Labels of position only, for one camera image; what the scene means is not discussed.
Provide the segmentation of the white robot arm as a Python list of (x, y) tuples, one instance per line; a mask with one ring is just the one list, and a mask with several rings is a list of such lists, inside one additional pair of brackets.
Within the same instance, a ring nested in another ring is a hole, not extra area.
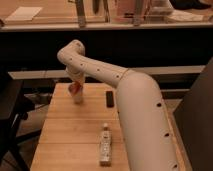
[(85, 56), (73, 40), (57, 53), (69, 77), (80, 84), (86, 74), (116, 89), (116, 105), (131, 171), (180, 171), (167, 109), (150, 75)]

